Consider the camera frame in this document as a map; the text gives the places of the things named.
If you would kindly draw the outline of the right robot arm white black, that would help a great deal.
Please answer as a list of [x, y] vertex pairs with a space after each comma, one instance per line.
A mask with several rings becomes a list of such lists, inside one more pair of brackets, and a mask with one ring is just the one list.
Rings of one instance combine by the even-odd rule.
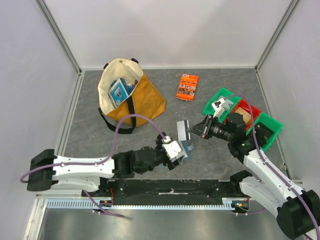
[[260, 149], [255, 135], [246, 134], [246, 124], [239, 113], [230, 113], [225, 123], [207, 115], [187, 129], [202, 139], [216, 137], [227, 141], [231, 155], [256, 176], [242, 171], [231, 176], [229, 191], [235, 197], [243, 194], [256, 200], [276, 219], [281, 231], [291, 240], [302, 235], [307, 239], [315, 231], [320, 235], [320, 197], [304, 190], [285, 176]]

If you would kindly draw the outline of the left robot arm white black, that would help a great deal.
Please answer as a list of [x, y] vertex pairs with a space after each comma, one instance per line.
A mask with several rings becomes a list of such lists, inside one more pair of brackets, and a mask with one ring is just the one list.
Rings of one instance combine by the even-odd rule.
[[45, 149], [30, 162], [26, 189], [43, 192], [55, 186], [95, 192], [103, 197], [110, 192], [110, 184], [105, 180], [131, 179], [136, 174], [151, 172], [159, 165], [173, 170], [188, 156], [182, 142], [169, 136], [162, 139], [159, 135], [155, 143], [155, 148], [145, 146], [100, 158], [72, 158]]

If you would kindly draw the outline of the blue card holder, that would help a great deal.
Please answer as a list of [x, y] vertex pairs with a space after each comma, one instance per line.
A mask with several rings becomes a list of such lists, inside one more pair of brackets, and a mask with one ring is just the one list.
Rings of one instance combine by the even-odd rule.
[[170, 159], [168, 158], [168, 166], [171, 166], [172, 168], [177, 167], [181, 164], [184, 163], [184, 161], [186, 160], [190, 160], [191, 159], [191, 153], [190, 151], [194, 148], [194, 145], [191, 144], [189, 146], [187, 146], [187, 142], [186, 141], [178, 141], [180, 146], [182, 147], [182, 149], [184, 150], [184, 154], [185, 156], [181, 159], [178, 159], [174, 162], [171, 162]]

